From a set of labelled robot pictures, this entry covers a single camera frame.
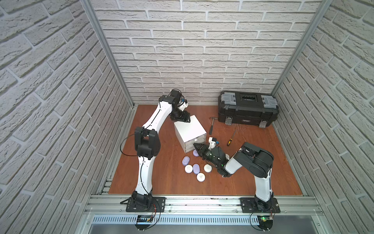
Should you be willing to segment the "white drawer cabinet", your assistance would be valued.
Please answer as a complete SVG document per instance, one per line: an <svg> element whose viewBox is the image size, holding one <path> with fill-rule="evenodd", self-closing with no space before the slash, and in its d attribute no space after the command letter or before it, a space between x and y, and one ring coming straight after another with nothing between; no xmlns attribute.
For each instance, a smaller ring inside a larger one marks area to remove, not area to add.
<svg viewBox="0 0 374 234"><path fill-rule="evenodd" d="M206 131L195 115L190 116L190 122L177 121L174 123L176 136L185 153L193 151L194 143L206 142Z"/></svg>

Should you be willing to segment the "white round earphone case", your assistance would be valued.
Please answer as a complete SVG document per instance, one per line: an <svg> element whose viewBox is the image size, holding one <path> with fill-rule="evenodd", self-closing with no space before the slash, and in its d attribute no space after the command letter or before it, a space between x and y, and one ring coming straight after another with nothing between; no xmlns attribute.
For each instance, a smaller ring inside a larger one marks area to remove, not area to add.
<svg viewBox="0 0 374 234"><path fill-rule="evenodd" d="M185 172L188 173L188 174L192 173L193 172L193 166L186 165L185 166Z"/></svg>
<svg viewBox="0 0 374 234"><path fill-rule="evenodd" d="M212 171L212 166L210 166L209 164L205 164L204 165L204 171L206 173L210 173Z"/></svg>
<svg viewBox="0 0 374 234"><path fill-rule="evenodd" d="M197 180L198 180L199 182L203 182L203 181L205 181L205 179L206 179L206 176L205 176L204 173L198 173L198 174L197 174Z"/></svg>

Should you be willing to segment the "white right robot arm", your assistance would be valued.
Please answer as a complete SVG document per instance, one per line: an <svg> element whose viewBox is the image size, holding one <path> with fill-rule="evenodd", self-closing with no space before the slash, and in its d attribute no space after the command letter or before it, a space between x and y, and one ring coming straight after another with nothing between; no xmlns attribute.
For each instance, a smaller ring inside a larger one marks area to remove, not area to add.
<svg viewBox="0 0 374 234"><path fill-rule="evenodd" d="M258 146L245 142L231 158L226 157L221 147L209 148L207 144L194 143L199 156L211 163L223 177L230 177L240 168L247 169L255 177L256 202L268 205L273 197L271 173L274 156Z"/></svg>

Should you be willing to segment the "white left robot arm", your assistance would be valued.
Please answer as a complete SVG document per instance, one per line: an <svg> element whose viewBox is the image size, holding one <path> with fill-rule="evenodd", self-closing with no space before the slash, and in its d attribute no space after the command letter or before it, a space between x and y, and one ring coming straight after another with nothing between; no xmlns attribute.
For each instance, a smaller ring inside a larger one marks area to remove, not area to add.
<svg viewBox="0 0 374 234"><path fill-rule="evenodd" d="M170 116L172 121L191 121L190 113L185 110L188 102L179 89L172 89L168 95L159 98L158 105L150 119L135 129L135 150L139 159L138 183L135 192L140 195L152 193L152 173L155 157L161 149L159 130Z"/></svg>

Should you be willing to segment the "yellow black screwdriver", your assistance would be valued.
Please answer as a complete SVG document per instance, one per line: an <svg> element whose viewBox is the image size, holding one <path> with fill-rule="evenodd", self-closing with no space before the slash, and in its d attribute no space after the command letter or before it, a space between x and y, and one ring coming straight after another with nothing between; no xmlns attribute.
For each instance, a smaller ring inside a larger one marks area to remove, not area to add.
<svg viewBox="0 0 374 234"><path fill-rule="evenodd" d="M234 133L233 133L232 136L231 136L231 138L230 138L229 141L227 142L227 146L230 146L230 145L231 145L231 143L232 143L232 141L233 141L233 138L234 138L236 132L237 132L237 130L235 129L235 130L234 130Z"/></svg>

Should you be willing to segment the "steel claw hammer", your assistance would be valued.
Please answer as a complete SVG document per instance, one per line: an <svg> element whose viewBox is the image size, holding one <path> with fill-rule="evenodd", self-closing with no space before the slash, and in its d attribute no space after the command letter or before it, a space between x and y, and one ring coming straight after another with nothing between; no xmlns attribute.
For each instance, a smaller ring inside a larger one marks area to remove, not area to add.
<svg viewBox="0 0 374 234"><path fill-rule="evenodd" d="M210 117L209 119L211 120L211 126L210 126L210 129L209 129L209 134L212 135L213 127L214 127L214 121L217 120L218 118L217 117Z"/></svg>

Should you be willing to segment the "black plastic toolbox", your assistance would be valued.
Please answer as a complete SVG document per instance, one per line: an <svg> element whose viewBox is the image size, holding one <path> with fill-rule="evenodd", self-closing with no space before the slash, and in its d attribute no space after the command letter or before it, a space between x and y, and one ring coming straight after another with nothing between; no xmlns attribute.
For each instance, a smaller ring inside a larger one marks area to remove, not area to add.
<svg viewBox="0 0 374 234"><path fill-rule="evenodd" d="M272 95L222 91L218 98L218 121L226 125L246 124L266 128L279 114Z"/></svg>

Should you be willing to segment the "right controller board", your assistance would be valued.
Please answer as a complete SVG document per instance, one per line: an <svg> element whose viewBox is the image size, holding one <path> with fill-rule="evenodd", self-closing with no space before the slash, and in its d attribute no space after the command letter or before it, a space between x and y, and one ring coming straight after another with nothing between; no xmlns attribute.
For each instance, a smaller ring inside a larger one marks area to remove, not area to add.
<svg viewBox="0 0 374 234"><path fill-rule="evenodd" d="M273 227L273 218L271 216L258 216L258 228L262 231L269 231Z"/></svg>

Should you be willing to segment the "controller board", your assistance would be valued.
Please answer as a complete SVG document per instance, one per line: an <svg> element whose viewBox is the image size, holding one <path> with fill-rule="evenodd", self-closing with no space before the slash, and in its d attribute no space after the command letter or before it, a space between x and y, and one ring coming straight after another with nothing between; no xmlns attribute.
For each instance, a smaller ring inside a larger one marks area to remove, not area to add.
<svg viewBox="0 0 374 234"><path fill-rule="evenodd" d="M153 215L140 214L136 219L136 228L138 231L144 231L154 224L155 217Z"/></svg>
<svg viewBox="0 0 374 234"><path fill-rule="evenodd" d="M258 228L262 231L269 231L273 227L273 218L271 216L258 216Z"/></svg>

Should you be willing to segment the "left controller board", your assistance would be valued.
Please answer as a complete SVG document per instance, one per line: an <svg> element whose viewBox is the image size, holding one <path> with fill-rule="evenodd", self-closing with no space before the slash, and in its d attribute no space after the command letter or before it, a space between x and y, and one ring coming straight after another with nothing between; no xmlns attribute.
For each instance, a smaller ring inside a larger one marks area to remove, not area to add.
<svg viewBox="0 0 374 234"><path fill-rule="evenodd" d="M155 217L153 215L140 214L136 219L136 228L138 231L144 231L154 224Z"/></svg>

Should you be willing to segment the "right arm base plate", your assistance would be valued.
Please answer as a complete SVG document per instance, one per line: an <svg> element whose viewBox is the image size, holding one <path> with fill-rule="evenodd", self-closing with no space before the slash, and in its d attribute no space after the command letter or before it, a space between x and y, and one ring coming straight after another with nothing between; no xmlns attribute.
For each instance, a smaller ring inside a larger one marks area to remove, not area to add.
<svg viewBox="0 0 374 234"><path fill-rule="evenodd" d="M271 197L269 201L264 202L257 197L240 198L243 213L280 213L279 203L276 198Z"/></svg>

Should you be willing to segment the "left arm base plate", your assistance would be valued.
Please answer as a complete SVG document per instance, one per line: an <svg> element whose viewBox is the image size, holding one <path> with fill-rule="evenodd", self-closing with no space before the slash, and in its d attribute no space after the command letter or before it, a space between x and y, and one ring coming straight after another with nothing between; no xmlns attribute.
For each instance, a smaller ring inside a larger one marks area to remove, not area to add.
<svg viewBox="0 0 374 234"><path fill-rule="evenodd" d="M149 197L145 202L137 201L130 197L120 202L126 205L128 213L154 212L163 213L165 210L166 197Z"/></svg>

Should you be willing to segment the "aluminium frame rail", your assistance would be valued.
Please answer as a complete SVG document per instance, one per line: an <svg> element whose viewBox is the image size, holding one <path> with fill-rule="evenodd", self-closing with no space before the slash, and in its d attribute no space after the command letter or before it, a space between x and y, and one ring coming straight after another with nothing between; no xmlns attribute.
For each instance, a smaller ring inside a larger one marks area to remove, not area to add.
<svg viewBox="0 0 374 234"><path fill-rule="evenodd" d="M84 214L109 215L125 214L126 205L120 202L130 195L92 195L84 209ZM272 208L275 211L257 212L250 210L246 202L241 201L241 196L177 196L164 195L164 215L240 215L244 211L253 214L273 215L324 215L320 205L314 197L303 196L276 196Z"/></svg>

